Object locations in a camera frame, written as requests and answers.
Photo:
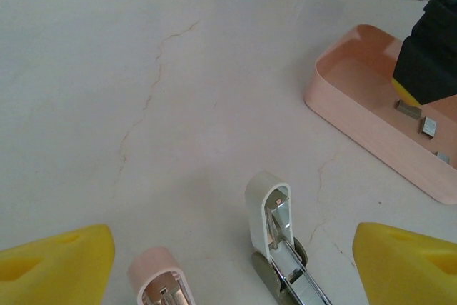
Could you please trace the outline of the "pink plastic tray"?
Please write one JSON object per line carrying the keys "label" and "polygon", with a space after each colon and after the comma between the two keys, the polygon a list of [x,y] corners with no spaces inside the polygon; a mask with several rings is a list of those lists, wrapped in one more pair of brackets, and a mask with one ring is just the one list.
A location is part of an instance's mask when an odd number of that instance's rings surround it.
{"label": "pink plastic tray", "polygon": [[457,95],[423,107],[438,126],[433,139],[419,134],[420,121],[394,107],[391,78],[401,45],[375,26],[355,26],[316,61],[304,100],[436,201],[457,204]]}

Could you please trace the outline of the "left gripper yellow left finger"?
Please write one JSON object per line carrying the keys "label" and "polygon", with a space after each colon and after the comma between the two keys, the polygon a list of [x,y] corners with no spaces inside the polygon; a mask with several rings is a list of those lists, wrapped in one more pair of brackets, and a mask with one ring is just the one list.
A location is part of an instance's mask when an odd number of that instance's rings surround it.
{"label": "left gripper yellow left finger", "polygon": [[101,305],[114,257],[105,224],[0,251],[0,305]]}

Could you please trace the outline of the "silver metal clip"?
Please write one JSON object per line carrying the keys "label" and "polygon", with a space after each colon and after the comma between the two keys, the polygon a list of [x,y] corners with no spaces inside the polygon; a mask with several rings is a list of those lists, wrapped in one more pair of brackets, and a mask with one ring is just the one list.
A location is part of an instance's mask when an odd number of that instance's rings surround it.
{"label": "silver metal clip", "polygon": [[183,270],[166,247],[139,254],[127,275],[137,305],[196,305]]}

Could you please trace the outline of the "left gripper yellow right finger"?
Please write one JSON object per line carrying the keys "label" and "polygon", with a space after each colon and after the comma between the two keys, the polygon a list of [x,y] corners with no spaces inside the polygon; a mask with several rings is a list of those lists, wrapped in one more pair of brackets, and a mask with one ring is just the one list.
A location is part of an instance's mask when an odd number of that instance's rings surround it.
{"label": "left gripper yellow right finger", "polygon": [[352,250],[369,305],[457,305],[456,243],[364,222]]}

